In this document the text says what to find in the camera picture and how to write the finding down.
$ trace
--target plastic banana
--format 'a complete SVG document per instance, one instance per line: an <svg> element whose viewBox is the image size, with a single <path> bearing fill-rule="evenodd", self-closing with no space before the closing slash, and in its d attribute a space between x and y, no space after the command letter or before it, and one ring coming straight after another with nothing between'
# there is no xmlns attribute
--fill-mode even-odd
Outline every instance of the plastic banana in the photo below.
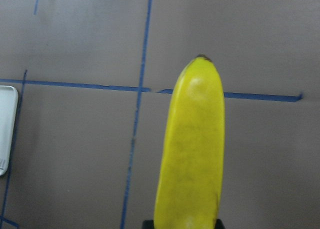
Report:
<svg viewBox="0 0 320 229"><path fill-rule="evenodd" d="M154 209L155 229L214 229L223 179L225 103L220 76L204 55L173 90Z"/></svg>

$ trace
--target vertical blue tape strip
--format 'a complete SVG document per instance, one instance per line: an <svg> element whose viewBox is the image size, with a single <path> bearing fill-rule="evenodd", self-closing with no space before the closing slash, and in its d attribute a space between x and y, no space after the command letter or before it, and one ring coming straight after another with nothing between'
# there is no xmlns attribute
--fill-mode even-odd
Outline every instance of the vertical blue tape strip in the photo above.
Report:
<svg viewBox="0 0 320 229"><path fill-rule="evenodd" d="M37 15L39 0L35 0L33 15Z"/></svg>
<svg viewBox="0 0 320 229"><path fill-rule="evenodd" d="M6 177L6 184L5 184L5 191L3 196L3 203L2 203L2 211L1 211L1 218L0 218L0 229L2 229L3 222L5 221L5 212L6 212L6 205L7 205L7 197L8 197L8 190L9 190L9 184L10 184L10 178L11 178L11 172L12 172L12 158L14 155L14 151L16 148L16 142L17 142L17 136L18 136L18 128L19 128L19 121L20 121L20 114L21 114L21 108L25 93L25 84L27 79L27 70L25 70L23 75L23 81L22 81L22 88L20 93L19 102L16 108L16 116L14 121L14 129L13 129L13 135L12 135L12 143L11 143L11 150L10 150L10 159L9 159L9 165L7 170L7 177Z"/></svg>
<svg viewBox="0 0 320 229"><path fill-rule="evenodd" d="M143 84L144 84L151 8L152 8L152 0L148 0L147 14L146 14L145 28L144 28L141 67L140 67L139 88L138 88L137 99L136 99L136 110L135 110L135 114L134 114L133 133L132 133L131 148L130 148L130 154L129 154L129 166L128 166L127 176L126 176L126 186L125 186L125 192L124 192L124 197L123 197L120 229L124 229L125 224L126 224L128 199L129 199L131 176L132 176L132 166L133 166L133 159L134 159L134 153L135 153L136 135L137 135L140 105L141 105L141 96L142 96Z"/></svg>

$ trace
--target yellow object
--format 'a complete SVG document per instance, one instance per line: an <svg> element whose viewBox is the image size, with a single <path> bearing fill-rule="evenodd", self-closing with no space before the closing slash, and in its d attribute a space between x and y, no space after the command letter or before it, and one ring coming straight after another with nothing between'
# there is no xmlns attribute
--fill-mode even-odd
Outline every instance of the yellow object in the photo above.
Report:
<svg viewBox="0 0 320 229"><path fill-rule="evenodd" d="M219 74L204 55L180 74L166 125L155 229L214 229L220 203L225 103Z"/></svg>

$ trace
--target toy banana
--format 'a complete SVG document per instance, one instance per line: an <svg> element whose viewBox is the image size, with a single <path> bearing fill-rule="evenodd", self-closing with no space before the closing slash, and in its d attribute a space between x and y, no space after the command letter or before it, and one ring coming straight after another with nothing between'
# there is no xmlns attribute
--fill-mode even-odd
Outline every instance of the toy banana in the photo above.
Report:
<svg viewBox="0 0 320 229"><path fill-rule="evenodd" d="M225 104L213 63L198 55L173 90L154 209L155 229L214 229L220 203Z"/></svg>

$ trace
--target white tray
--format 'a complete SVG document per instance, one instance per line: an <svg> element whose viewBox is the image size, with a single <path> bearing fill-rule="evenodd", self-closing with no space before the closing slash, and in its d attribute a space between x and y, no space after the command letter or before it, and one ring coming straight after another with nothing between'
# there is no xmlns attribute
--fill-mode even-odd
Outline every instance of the white tray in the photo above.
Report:
<svg viewBox="0 0 320 229"><path fill-rule="evenodd" d="M0 85L0 176L8 169L17 104L17 90L13 86Z"/></svg>

